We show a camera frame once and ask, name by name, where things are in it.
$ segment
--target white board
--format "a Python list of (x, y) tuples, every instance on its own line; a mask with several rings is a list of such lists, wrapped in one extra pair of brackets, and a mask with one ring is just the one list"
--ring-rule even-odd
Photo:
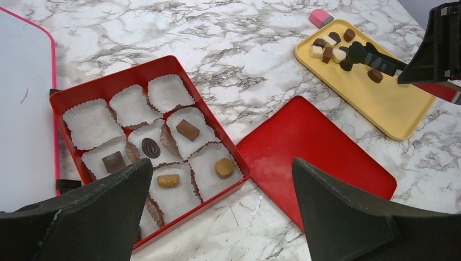
[(54, 41), (0, 8), (0, 211), (55, 195)]

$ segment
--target marble surface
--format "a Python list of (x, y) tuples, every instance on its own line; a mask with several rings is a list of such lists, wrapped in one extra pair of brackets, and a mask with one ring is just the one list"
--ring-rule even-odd
[[(56, 41), (58, 88), (157, 57), (178, 57), (238, 142), (294, 95), (317, 106), (398, 181), (393, 201), (461, 211), (461, 106), (437, 100), (414, 135), (387, 138), (306, 70), (294, 47), (316, 8), (356, 25), (404, 61), (423, 30), (397, 0), (0, 0)], [(64, 143), (63, 177), (78, 178)], [(310, 260), (301, 231), (253, 183), (132, 260)]]

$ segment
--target box lid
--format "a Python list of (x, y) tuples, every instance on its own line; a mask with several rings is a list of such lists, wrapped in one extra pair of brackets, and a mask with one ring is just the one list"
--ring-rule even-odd
[(237, 148), (252, 179), (303, 231), (291, 176), (294, 158), (382, 198), (390, 199), (397, 187), (388, 171), (301, 96), (291, 99)]

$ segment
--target marble countertop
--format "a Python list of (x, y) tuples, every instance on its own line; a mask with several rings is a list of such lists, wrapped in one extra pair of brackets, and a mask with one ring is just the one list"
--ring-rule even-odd
[[(461, 210), (461, 106), (437, 100), (414, 135), (387, 138), (304, 68), (294, 47), (316, 8), (348, 20), (404, 61), (424, 31), (397, 0), (0, 0), (56, 41), (58, 88), (152, 59), (178, 57), (238, 142), (302, 95), (398, 182), (393, 201)], [(64, 143), (61, 174), (79, 178)], [(310, 260), (303, 233), (252, 182), (132, 260)]]

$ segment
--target pink trim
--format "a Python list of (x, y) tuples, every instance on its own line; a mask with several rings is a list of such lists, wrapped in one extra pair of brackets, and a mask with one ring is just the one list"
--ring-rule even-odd
[[(11, 11), (8, 11), (2, 7), (0, 7), (0, 11), (3, 11), (9, 15), (12, 15), (14, 16), (15, 18), (17, 19), (20, 19), (28, 24), (30, 24), (31, 26), (35, 26), (36, 28), (39, 28), (40, 30), (42, 30), (46, 35), (48, 35), (49, 37), (49, 40), (51, 41), (51, 72), (52, 72), (52, 83), (53, 83), (53, 86), (52, 88), (53, 89), (56, 89), (56, 51), (54, 49), (54, 39), (53, 37), (51, 36), (51, 34), (49, 34), (49, 32), (47, 32), (47, 30), (43, 29), (41, 26), (39, 26), (38, 24), (35, 24), (35, 23), (32, 23), (30, 22), (29, 20), (26, 20), (25, 18), (22, 18), (21, 16), (18, 16), (16, 15), (15, 13), (12, 13)], [(58, 123), (56, 121), (56, 118), (54, 118), (54, 121), (53, 121), (53, 134), (54, 134), (54, 178), (55, 179), (59, 179), (61, 177), (61, 173), (60, 173), (60, 168), (59, 168), (59, 136), (58, 136)], [(56, 196), (59, 196), (59, 190), (56, 190)]]

